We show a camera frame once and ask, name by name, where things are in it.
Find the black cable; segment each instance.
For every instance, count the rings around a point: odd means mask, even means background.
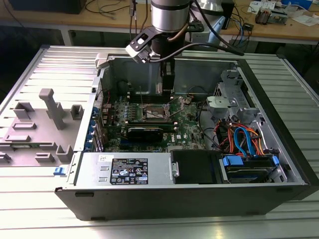
[[[132,40],[132,21],[133,21],[133,17],[130,16],[130,40]]]
[[[205,132],[205,131],[208,130],[208,129],[215,129],[215,128],[213,128],[213,127],[208,127],[208,128],[206,128],[206,129],[204,129],[203,132]]]
[[[194,89],[194,88],[200,88],[200,89],[202,89],[202,90],[208,95],[207,90],[205,90],[205,88],[202,87],[202,86],[192,86],[191,88],[188,89],[187,94],[189,94],[190,91],[191,91],[192,89]]]
[[[129,7],[129,5],[123,6],[123,7],[120,7],[120,8],[118,8],[118,9],[111,10],[111,11],[105,11],[105,12],[103,12],[103,13],[110,13],[110,12],[118,11],[118,10],[121,10],[121,9],[124,9],[124,8],[127,8],[127,7]]]
[[[191,43],[191,44],[188,44],[186,46],[183,46],[182,48],[176,50],[175,52],[173,52],[172,54],[164,57],[164,58],[161,58],[161,59],[158,59],[158,60],[154,60],[154,59],[148,59],[148,62],[150,63],[159,63],[159,62],[162,62],[162,61],[166,61],[168,60],[169,58],[171,57],[174,57],[176,55],[178,55],[179,53],[181,53],[182,51],[192,47],[192,46],[209,46],[209,47],[214,47],[216,49],[219,49],[219,50],[223,50],[223,51],[226,51],[226,52],[230,52],[230,53],[233,53],[233,54],[236,54],[236,55],[240,55],[240,56],[243,56],[244,53],[243,52],[239,52],[239,51],[234,51],[233,49],[229,49],[229,48],[226,48],[226,47],[223,47],[223,46],[220,46],[220,45],[217,45],[217,44],[213,44],[213,43],[208,43],[208,42],[195,42],[195,43]]]
[[[25,29],[25,31],[29,34],[29,36],[32,37],[32,39],[34,40],[34,42],[35,42],[36,44],[38,44],[37,39],[36,39],[36,38],[30,33],[30,31],[29,31],[25,26],[23,26],[22,23],[12,14],[12,12],[10,11],[10,9],[9,9],[8,6],[6,5],[5,0],[2,0],[2,1],[3,1],[3,4],[4,4],[4,7],[5,7],[6,10],[8,11],[8,13],[12,16],[12,18],[13,18],[17,23],[19,23],[19,25],[20,25],[23,29]]]
[[[204,132],[204,130],[203,130],[203,128],[201,127],[201,124],[200,124],[200,115],[201,115],[201,112],[202,112],[202,110],[203,110],[203,107],[204,107],[205,102],[206,102],[206,101],[203,102],[203,104],[202,104],[202,106],[201,106],[201,108],[200,108],[199,114],[198,114],[198,127],[199,127],[200,131],[203,133],[203,135],[204,135],[206,138],[208,138],[208,139],[215,145],[215,147],[218,147],[218,144],[217,144],[211,137],[209,137],[207,134],[205,134],[205,132]]]
[[[145,16],[145,19],[143,21],[142,27],[140,29],[140,33],[143,31],[144,25],[145,25],[145,23],[146,23],[146,21],[148,19],[148,14],[149,14],[148,4],[149,4],[148,0],[146,0],[146,4],[145,4],[146,5],[146,16]]]
[[[199,3],[197,0],[193,0],[193,2],[195,3],[195,5],[197,6],[200,14],[202,15],[202,18],[204,19],[204,21],[206,22],[207,26],[209,27],[209,29],[211,30],[211,32],[222,42],[224,43],[228,48],[226,48],[226,52],[231,52],[233,54],[239,55],[239,56],[243,56],[244,53],[241,51],[238,51],[236,48],[234,48],[232,45],[230,45],[227,41],[225,41],[215,30],[214,28],[210,25],[207,17],[205,16],[205,13],[203,12],[203,10],[201,9]]]
[[[189,13],[194,20],[197,20],[197,17],[195,16],[194,12],[190,8],[189,8]]]
[[[235,26],[236,26],[236,28],[238,29],[238,34],[237,34],[235,40],[234,40],[233,43],[232,43],[233,46],[235,45],[235,42],[237,41],[237,39],[238,39],[238,37],[239,37],[239,34],[241,33],[241,29],[239,29],[236,24],[235,24]]]
[[[123,7],[120,7],[120,8],[118,8],[118,9],[114,9],[114,10],[110,10],[110,11],[103,11],[103,10],[100,10],[100,11],[92,11],[92,10],[90,10],[90,9],[88,8],[88,5],[91,4],[91,3],[93,3],[94,1],[96,1],[96,0],[91,0],[91,1],[89,1],[87,4],[85,4],[85,9],[86,9],[87,11],[92,12],[92,13],[110,13],[110,12],[118,11],[118,10],[121,10],[121,9],[124,9],[124,8],[129,7],[129,5],[127,5],[127,6],[123,6]]]
[[[135,18],[135,37],[138,35],[138,21]]]

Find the blue drive latch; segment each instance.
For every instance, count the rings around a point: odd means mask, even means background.
[[[228,155],[223,158],[224,166],[228,165],[244,165],[243,159],[237,155]]]

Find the blue tab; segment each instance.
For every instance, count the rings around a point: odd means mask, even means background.
[[[85,143],[84,143],[84,147],[91,148],[91,147],[92,147],[92,143],[90,143],[90,142],[85,142]]]
[[[97,107],[93,107],[92,111],[93,111],[93,113],[98,113],[99,109]]]
[[[91,140],[91,139],[93,139],[93,135],[88,134],[88,135],[86,136],[86,140]]]
[[[90,126],[95,126],[95,121],[94,120],[90,120]]]
[[[273,156],[273,161],[275,163],[276,166],[278,166],[280,163],[279,163],[279,159],[277,156]]]
[[[53,173],[54,176],[65,175],[63,167],[56,167]]]
[[[88,131],[89,131],[90,133],[93,133],[94,129],[89,126],[89,127],[88,127]]]
[[[223,158],[224,166],[228,165],[244,165],[243,159],[237,155],[228,155]]]
[[[226,157],[223,158],[223,163],[224,163],[225,167],[229,165],[228,160],[227,160]]]

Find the label sticker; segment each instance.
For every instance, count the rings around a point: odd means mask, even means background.
[[[99,162],[111,161],[113,158],[114,158],[114,155],[100,154],[99,155]]]
[[[113,158],[111,184],[148,184],[147,158]]]

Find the aluminum workbench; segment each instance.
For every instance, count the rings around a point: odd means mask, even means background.
[[[60,46],[40,49],[0,106],[0,137],[5,136],[12,124],[13,108],[18,102],[29,101],[32,106],[44,107],[38,99],[43,87],[54,89],[55,99],[64,109],[70,109],[73,104],[85,108],[97,74],[96,56],[104,51],[104,48]],[[319,176],[318,95],[285,59],[257,54],[246,54],[243,58]],[[66,180],[63,176],[53,176],[54,170],[54,166],[0,167],[1,238],[319,237],[318,192],[302,201],[284,203],[265,216],[84,222],[76,219],[53,193]]]

